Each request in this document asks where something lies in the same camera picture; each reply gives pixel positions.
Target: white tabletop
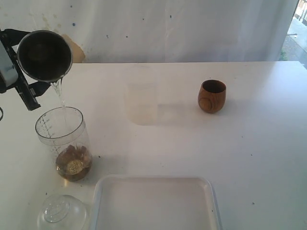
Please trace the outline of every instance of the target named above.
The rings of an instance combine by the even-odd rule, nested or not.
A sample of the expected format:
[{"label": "white tabletop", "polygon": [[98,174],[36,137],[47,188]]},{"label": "white tabletop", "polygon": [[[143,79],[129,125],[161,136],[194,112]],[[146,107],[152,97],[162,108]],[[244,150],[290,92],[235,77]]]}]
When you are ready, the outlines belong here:
[{"label": "white tabletop", "polygon": [[[298,62],[147,64],[158,70],[158,120],[130,122],[123,106],[129,64],[74,64],[63,80],[79,108],[94,165],[84,181],[55,172],[36,120],[59,106],[49,89],[29,112],[15,90],[0,96],[0,229],[36,229],[44,199],[69,194],[91,205],[107,174],[199,176],[211,181],[224,230],[307,229],[307,71]],[[201,83],[218,79],[217,114],[197,104]]]}]

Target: brown liquid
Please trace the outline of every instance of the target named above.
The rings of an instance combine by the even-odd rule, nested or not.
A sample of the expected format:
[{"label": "brown liquid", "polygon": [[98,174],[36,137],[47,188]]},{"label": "brown liquid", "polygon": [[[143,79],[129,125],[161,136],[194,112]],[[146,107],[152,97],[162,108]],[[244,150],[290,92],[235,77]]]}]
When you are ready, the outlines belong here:
[{"label": "brown liquid", "polygon": [[58,174],[68,181],[84,178],[92,167],[92,156],[85,146],[69,145],[56,159]]}]

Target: white backdrop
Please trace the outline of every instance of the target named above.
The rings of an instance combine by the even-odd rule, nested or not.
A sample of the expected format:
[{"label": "white backdrop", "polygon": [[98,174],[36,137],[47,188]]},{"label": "white backdrop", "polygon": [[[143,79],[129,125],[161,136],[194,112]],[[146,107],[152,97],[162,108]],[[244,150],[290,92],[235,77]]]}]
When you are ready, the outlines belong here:
[{"label": "white backdrop", "polygon": [[0,28],[67,34],[85,62],[277,60],[296,0],[1,0]]}]

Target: wooden cup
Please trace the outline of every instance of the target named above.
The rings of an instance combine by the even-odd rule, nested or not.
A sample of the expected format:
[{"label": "wooden cup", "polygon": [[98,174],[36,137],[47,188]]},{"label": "wooden cup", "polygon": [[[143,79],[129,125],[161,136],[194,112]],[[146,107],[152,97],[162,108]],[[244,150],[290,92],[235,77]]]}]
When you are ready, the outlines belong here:
[{"label": "wooden cup", "polygon": [[210,114],[222,109],[226,100],[226,85],[219,80],[206,80],[201,84],[198,105]]}]

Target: white tray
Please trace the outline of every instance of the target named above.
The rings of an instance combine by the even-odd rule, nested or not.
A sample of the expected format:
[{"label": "white tray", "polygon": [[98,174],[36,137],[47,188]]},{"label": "white tray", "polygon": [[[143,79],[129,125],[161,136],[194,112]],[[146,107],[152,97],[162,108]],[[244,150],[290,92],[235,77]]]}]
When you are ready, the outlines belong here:
[{"label": "white tray", "polygon": [[90,230],[219,230],[207,180],[112,175],[98,181]]}]

